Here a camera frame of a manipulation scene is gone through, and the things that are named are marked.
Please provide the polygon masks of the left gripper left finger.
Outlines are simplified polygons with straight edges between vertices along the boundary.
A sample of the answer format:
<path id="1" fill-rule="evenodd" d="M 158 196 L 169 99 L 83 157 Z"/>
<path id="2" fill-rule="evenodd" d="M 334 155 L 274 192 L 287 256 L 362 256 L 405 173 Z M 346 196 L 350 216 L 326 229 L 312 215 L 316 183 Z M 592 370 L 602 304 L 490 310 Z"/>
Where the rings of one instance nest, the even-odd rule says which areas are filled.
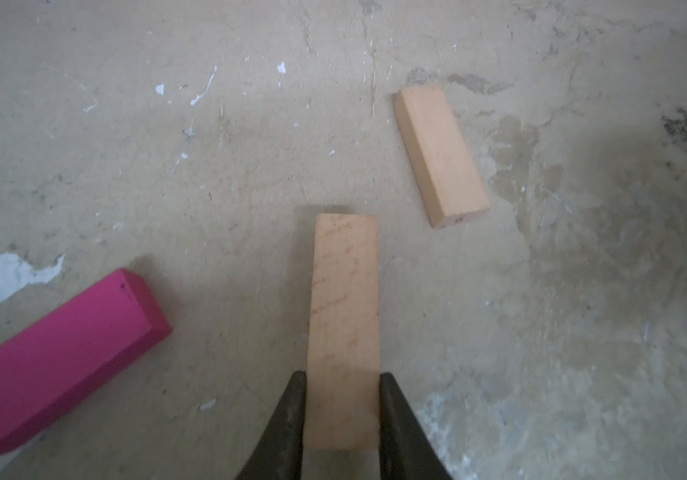
<path id="1" fill-rule="evenodd" d="M 306 401 L 307 374 L 296 371 L 237 479 L 301 478 Z"/>

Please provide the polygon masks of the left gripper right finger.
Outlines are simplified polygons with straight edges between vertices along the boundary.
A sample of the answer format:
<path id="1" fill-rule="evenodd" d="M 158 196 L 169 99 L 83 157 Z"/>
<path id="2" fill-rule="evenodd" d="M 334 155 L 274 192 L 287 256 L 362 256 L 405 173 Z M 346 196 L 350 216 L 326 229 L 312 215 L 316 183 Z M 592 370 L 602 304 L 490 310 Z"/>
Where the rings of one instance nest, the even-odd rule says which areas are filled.
<path id="1" fill-rule="evenodd" d="M 381 479 L 451 480 L 391 373 L 379 376 L 379 423 Z"/>

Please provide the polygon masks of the natural wood block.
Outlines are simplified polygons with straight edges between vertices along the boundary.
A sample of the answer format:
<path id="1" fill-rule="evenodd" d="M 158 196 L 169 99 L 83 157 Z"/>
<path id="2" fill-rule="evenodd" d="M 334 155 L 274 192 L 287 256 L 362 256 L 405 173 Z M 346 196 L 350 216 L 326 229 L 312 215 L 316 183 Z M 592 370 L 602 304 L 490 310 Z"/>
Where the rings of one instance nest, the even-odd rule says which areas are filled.
<path id="1" fill-rule="evenodd" d="M 379 269 L 377 219 L 317 218 L 304 445 L 379 447 Z"/>
<path id="2" fill-rule="evenodd" d="M 405 87 L 393 110 L 431 227 L 454 226 L 489 211 L 483 179 L 443 87 Z"/>

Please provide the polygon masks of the magenta wood block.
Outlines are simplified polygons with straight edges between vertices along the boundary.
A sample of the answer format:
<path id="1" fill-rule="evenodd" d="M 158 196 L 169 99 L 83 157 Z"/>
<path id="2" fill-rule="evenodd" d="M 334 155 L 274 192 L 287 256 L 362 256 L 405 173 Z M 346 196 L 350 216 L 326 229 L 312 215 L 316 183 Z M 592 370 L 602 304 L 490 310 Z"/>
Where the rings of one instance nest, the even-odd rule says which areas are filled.
<path id="1" fill-rule="evenodd" d="M 0 345 L 0 455 L 26 444 L 172 332 L 118 269 Z"/>

